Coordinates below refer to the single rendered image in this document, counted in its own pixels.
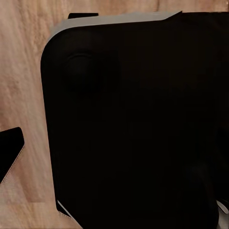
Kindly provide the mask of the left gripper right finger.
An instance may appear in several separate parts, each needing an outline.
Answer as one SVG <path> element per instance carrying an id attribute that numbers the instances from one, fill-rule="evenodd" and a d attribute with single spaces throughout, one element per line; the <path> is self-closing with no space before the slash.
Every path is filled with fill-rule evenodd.
<path id="1" fill-rule="evenodd" d="M 229 164 L 229 128 L 218 127 L 214 144 Z"/>

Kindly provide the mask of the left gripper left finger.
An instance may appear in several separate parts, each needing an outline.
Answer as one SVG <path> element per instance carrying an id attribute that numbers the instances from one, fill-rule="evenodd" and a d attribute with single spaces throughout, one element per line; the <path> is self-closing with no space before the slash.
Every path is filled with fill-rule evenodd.
<path id="1" fill-rule="evenodd" d="M 20 127 L 0 132 L 0 183 L 24 146 Z"/>

